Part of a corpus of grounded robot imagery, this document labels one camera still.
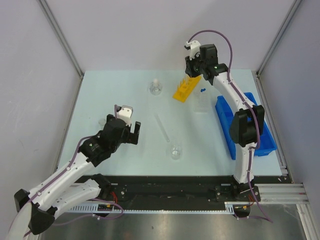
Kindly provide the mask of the small glass jar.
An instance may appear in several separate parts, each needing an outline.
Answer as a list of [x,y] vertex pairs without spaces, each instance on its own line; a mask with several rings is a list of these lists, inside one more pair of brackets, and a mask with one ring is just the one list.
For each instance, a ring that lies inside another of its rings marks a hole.
[[98,121],[99,125],[103,128],[106,124],[106,119],[104,118],[101,118],[99,121]]

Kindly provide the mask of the yellow test tube rack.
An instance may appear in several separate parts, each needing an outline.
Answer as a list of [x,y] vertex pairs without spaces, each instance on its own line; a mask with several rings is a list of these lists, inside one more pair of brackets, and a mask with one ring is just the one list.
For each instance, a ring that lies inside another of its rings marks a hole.
[[189,75],[185,74],[184,78],[180,81],[177,86],[175,93],[173,94],[172,98],[184,103],[187,98],[190,96],[192,91],[198,85],[202,76],[190,77]]

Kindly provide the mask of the large clear test tube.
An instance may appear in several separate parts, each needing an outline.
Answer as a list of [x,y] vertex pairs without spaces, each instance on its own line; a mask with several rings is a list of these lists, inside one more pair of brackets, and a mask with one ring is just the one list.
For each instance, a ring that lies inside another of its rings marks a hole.
[[161,131],[164,139],[166,140],[167,143],[169,143],[170,142],[170,138],[169,138],[169,136],[168,136],[163,124],[162,124],[162,121],[161,121],[159,115],[155,114],[154,117],[155,117],[155,120],[156,120],[156,122],[157,122],[157,124],[158,124],[158,126],[160,128],[160,131]]

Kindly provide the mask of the clear plastic well plate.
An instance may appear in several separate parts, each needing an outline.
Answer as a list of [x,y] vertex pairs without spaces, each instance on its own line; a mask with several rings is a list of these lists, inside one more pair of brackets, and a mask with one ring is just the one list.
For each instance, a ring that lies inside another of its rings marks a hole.
[[204,92],[201,92],[200,90],[197,90],[194,93],[194,99],[193,99],[193,110],[196,113],[207,113],[209,109],[209,97],[207,90]]

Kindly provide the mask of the small clear glass beaker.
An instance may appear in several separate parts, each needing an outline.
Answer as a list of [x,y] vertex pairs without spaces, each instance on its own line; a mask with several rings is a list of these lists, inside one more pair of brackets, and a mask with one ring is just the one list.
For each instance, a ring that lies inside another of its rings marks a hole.
[[179,160],[182,157],[183,148],[180,144],[174,143],[170,146],[169,153],[173,160]]

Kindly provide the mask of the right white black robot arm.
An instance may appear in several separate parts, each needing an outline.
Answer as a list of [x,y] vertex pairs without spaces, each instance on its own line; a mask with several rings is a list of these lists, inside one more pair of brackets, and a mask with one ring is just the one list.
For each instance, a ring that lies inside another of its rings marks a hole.
[[219,63],[218,50],[214,44],[202,45],[198,41],[185,44],[189,55],[185,58],[185,72],[189,77],[203,76],[224,97],[233,113],[229,135],[236,145],[234,180],[231,196],[242,201],[249,194],[247,186],[254,185],[253,158],[261,145],[265,109],[250,101],[232,78],[230,69]]

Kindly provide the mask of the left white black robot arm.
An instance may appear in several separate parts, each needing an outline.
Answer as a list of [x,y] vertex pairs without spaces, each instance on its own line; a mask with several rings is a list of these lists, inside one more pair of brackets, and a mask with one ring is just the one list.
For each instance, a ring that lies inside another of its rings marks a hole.
[[117,107],[114,114],[107,115],[102,130],[79,140],[71,160],[38,186],[20,189],[14,194],[18,213],[10,228],[14,237],[39,235],[70,208],[87,200],[105,200],[110,196],[111,183],[102,174],[93,175],[73,190],[69,187],[109,159],[121,144],[138,144],[141,123],[137,121],[131,132],[132,114],[129,106]]

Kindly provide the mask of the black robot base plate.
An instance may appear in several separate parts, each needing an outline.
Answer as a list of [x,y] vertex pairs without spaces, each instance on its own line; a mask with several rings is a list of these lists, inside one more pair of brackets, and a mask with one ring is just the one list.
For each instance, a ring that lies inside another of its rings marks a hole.
[[99,199],[127,211],[218,211],[226,202],[260,200],[256,185],[240,186],[232,176],[105,176]]

